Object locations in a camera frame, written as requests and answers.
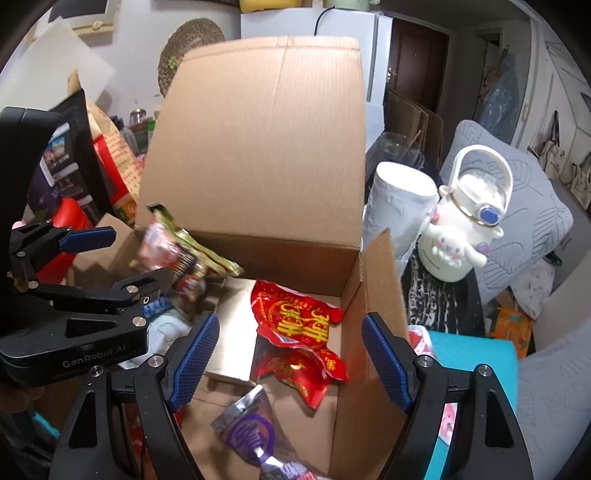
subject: candy wrapper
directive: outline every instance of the candy wrapper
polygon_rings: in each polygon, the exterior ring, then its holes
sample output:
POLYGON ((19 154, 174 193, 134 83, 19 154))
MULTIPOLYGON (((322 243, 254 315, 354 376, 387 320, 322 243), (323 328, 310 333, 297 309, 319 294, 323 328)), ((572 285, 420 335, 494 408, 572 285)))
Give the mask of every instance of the candy wrapper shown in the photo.
POLYGON ((330 378, 322 376, 317 357, 305 350, 274 348, 272 352, 265 352, 255 375, 268 374, 295 388, 306 404, 315 410, 330 384, 330 378))
POLYGON ((226 408, 212 427, 245 462, 261 468, 260 480, 329 480, 297 456, 261 385, 226 408))
MULTIPOLYGON (((420 325, 410 325, 408 327, 408 338, 410 346, 413 347, 417 355, 430 355, 433 358, 435 351, 433 350, 433 343, 429 337, 428 330, 420 325)), ((456 422, 457 403, 446 403, 443 408, 443 417, 439 427, 439 438, 448 445, 452 441, 453 426, 456 422)))
POLYGON ((154 218, 132 267, 141 272, 171 269, 174 282, 167 296, 174 307, 191 319, 197 300, 205 292, 205 279, 237 277, 242 274, 242 267, 197 243, 186 230, 177 226, 174 217, 162 205, 148 208, 154 218))
MULTIPOLYGON (((142 462, 142 445, 144 444, 144 431, 142 430, 142 424, 139 422, 138 407, 135 403, 126 403, 125 406, 125 419, 127 423, 127 430, 129 432, 129 438, 131 439, 131 450, 134 454, 134 459, 137 465, 142 462)), ((174 419, 177 422, 179 428, 183 424, 183 417, 185 412, 185 406, 173 413, 174 419)), ((150 453, 148 449, 144 450, 144 470, 146 478, 156 478, 156 472, 152 467, 152 460, 150 459, 150 453)))
POLYGON ((343 311, 266 281, 255 283, 251 306, 256 332, 272 345, 291 350, 264 355, 257 373, 272 372, 317 408, 330 379, 347 380, 345 364, 326 346, 329 327, 341 322, 343 311))

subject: bottle handle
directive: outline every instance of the bottle handle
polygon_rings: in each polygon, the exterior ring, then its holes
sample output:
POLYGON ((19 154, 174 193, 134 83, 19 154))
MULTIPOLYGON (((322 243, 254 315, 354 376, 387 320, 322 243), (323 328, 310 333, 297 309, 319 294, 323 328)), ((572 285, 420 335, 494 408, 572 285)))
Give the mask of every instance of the bottle handle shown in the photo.
POLYGON ((491 147, 487 147, 485 145, 469 145, 468 147, 462 148, 457 154, 456 158, 453 160, 453 167, 452 167, 452 174, 449 178, 449 191, 453 192, 459 186, 459 175, 460 175, 460 166, 462 165, 462 161, 466 154, 471 151, 478 151, 485 153, 491 159, 496 161, 496 163, 500 166, 503 172, 503 188, 506 192, 505 198, 505 206, 504 211, 507 211, 507 207, 509 206, 509 201, 511 200, 511 193, 513 192, 513 174, 511 173, 511 169, 509 168, 509 164, 503 158, 503 156, 497 152, 496 150, 492 149, 491 147))

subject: gray pillow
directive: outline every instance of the gray pillow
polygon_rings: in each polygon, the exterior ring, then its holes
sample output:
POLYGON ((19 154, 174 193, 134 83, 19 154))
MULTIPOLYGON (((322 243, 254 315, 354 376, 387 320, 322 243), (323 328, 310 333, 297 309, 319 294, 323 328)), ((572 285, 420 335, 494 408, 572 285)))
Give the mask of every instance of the gray pillow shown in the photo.
MULTIPOLYGON (((463 120, 456 128, 452 146, 441 167, 444 184, 449 181, 456 154, 474 144, 486 145, 499 152, 513 173, 511 201, 500 223, 505 235, 491 244, 486 265, 475 268, 480 297, 482 303, 486 303, 536 260, 550 253, 570 230, 573 217, 554 193, 552 184, 533 156, 493 137, 471 120, 463 120)), ((460 173, 471 167, 502 178, 501 169, 482 153, 466 155, 460 173)))
POLYGON ((591 318, 519 361, 517 420, 535 480, 560 472, 591 421, 590 366, 591 318))

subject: red candy wrapper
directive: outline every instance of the red candy wrapper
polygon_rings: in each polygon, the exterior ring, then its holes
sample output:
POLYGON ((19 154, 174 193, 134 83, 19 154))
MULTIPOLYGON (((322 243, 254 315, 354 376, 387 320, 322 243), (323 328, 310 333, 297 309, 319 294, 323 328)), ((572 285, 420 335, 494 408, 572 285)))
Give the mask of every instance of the red candy wrapper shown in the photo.
POLYGON ((273 374, 291 388, 295 388, 306 404, 316 410, 324 398, 330 379, 322 376, 318 359, 304 350, 276 348, 266 352, 255 371, 257 377, 273 374))
MULTIPOLYGON (((139 422, 139 412, 137 405, 134 403, 126 403, 125 404, 125 419, 127 423, 127 430, 129 432, 129 438, 131 439, 131 449, 132 453, 134 454, 135 463, 138 467, 141 464, 141 454, 142 454, 142 445, 144 444, 144 431, 142 430, 141 423, 139 422)), ((184 416, 185 407, 182 406, 181 409, 174 413, 174 419, 177 422, 178 427, 180 428, 183 424, 183 416, 184 416)), ((146 478, 156 478, 156 473, 152 467, 152 462, 150 460, 150 453, 146 449, 144 452, 145 456, 145 471, 146 471, 146 478)))
POLYGON ((290 349, 265 355, 257 374, 274 373, 317 408, 331 378, 347 380, 345 364, 326 346, 329 327, 341 322, 343 310, 266 281, 255 283, 251 306, 257 333, 290 349))

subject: white refrigerator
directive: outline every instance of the white refrigerator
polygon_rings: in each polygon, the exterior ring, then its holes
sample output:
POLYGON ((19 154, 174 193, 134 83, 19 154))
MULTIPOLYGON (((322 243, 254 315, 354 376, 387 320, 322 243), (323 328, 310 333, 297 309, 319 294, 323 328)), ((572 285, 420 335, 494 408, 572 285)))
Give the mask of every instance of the white refrigerator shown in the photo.
MULTIPOLYGON (((323 8, 286 8, 241 16, 241 37, 314 35, 323 8)), ((353 37, 359 41, 365 83, 366 151, 384 130, 384 92, 388 74, 392 18, 380 12, 331 9, 318 24, 317 35, 353 37)))

